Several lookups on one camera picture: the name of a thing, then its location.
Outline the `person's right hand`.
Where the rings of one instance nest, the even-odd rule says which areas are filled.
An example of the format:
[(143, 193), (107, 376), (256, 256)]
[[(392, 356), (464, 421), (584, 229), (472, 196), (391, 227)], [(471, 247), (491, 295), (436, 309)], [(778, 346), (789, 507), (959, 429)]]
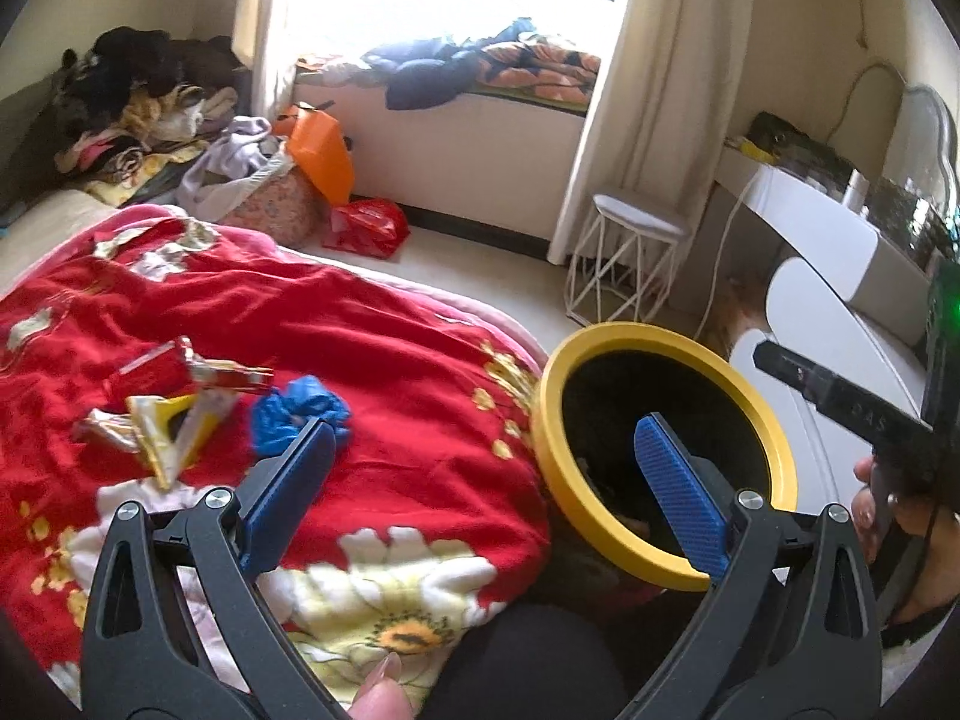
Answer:
[(886, 628), (958, 600), (958, 515), (934, 497), (892, 493), (883, 479), (875, 481), (877, 470), (874, 457), (854, 465), (862, 488), (851, 514)]

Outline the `person's left hand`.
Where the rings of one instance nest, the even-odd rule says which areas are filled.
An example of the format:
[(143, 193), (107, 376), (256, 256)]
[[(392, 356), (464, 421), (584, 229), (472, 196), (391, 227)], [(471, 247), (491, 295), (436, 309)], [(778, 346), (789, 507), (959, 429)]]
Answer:
[(353, 720), (413, 720), (412, 704), (397, 681), (401, 671), (402, 661), (389, 653), (364, 678), (348, 715)]

